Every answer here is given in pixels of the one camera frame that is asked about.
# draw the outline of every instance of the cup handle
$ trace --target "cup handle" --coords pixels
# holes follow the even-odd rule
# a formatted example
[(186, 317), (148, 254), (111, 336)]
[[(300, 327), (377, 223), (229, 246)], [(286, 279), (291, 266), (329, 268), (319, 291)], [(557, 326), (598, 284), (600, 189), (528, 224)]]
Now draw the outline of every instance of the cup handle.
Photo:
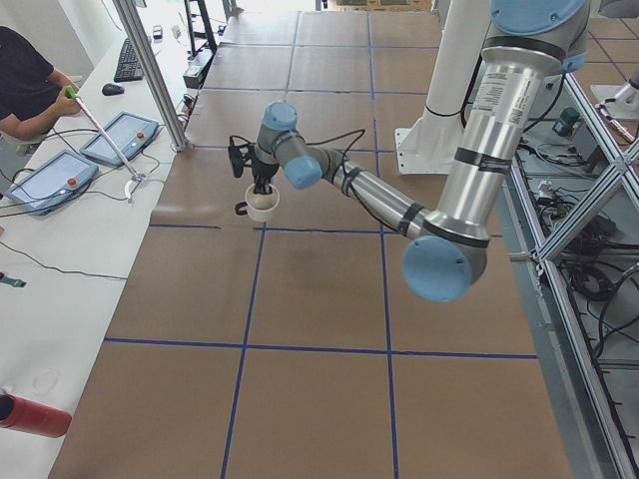
[(247, 215), (249, 213), (247, 212), (248, 206), (249, 205), (247, 205), (247, 202), (239, 202), (238, 204), (236, 204), (236, 215), (238, 215), (239, 217)]

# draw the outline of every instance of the keyboard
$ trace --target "keyboard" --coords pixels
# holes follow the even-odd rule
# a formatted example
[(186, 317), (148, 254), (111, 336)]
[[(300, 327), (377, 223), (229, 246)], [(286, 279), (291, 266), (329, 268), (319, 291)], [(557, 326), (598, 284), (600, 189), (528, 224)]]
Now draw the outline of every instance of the keyboard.
[(116, 83), (132, 82), (134, 80), (142, 80), (143, 76), (142, 66), (140, 65), (136, 51), (133, 49), (131, 40), (127, 38), (122, 44), (122, 50), (120, 50), (118, 66), (116, 67), (116, 74), (113, 77), (113, 81)]

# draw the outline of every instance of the white cup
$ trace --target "white cup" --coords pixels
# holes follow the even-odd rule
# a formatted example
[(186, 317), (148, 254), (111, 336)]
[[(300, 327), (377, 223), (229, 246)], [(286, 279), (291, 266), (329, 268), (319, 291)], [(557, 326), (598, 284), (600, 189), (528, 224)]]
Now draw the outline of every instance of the white cup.
[(268, 195), (260, 195), (253, 193), (255, 184), (250, 185), (244, 194), (247, 202), (247, 213), (249, 218), (255, 222), (267, 222), (276, 213), (276, 208), (280, 204), (280, 192), (271, 185), (271, 193)]

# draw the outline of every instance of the person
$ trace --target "person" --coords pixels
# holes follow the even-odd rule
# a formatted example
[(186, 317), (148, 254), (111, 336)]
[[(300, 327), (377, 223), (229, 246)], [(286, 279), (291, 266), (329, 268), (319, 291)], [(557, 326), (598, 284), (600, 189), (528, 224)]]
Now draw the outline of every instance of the person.
[(78, 91), (29, 41), (0, 26), (0, 131), (31, 140), (60, 117), (78, 113), (78, 103), (66, 96), (67, 86)]

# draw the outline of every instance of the human arm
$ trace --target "human arm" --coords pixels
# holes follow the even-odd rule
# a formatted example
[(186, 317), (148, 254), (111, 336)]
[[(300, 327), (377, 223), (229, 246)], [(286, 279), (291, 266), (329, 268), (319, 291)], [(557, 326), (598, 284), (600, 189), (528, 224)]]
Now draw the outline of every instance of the human arm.
[[(67, 85), (74, 86), (73, 82), (68, 83)], [(50, 130), (60, 117), (74, 115), (79, 111), (80, 106), (78, 103), (75, 100), (68, 98), (66, 96), (65, 88), (62, 88), (58, 94), (58, 98), (56, 98), (56, 101), (44, 112), (22, 121), (15, 115), (11, 114), (0, 120), (0, 131), (19, 140), (30, 140)]]
[(57, 85), (60, 88), (66, 88), (68, 86), (72, 86), (76, 92), (79, 90), (78, 86), (75, 83), (73, 83), (73, 81), (69, 77), (67, 77), (64, 73), (62, 73), (57, 68), (53, 69), (53, 72), (49, 74), (49, 76), (47, 77), (47, 80), (49, 81), (49, 83), (53, 83), (54, 85)]

